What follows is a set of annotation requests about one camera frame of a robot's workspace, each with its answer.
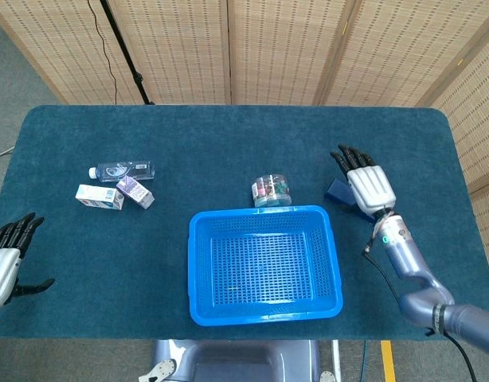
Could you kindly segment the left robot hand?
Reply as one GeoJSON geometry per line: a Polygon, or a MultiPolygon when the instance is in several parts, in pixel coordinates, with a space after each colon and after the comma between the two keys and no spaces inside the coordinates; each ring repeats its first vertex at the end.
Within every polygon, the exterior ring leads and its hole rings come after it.
{"type": "Polygon", "coordinates": [[[13,298],[40,294],[55,283],[55,279],[46,279],[43,283],[31,286],[20,285],[18,282],[22,260],[44,219],[36,217],[32,212],[0,227],[0,309],[13,298]]]}

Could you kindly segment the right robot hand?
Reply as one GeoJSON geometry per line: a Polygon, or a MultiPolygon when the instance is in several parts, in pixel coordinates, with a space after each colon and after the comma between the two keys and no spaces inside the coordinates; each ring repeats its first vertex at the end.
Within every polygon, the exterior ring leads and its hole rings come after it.
{"type": "Polygon", "coordinates": [[[384,170],[366,152],[338,144],[339,152],[330,152],[345,175],[360,210],[379,221],[393,211],[396,195],[384,170]]]}

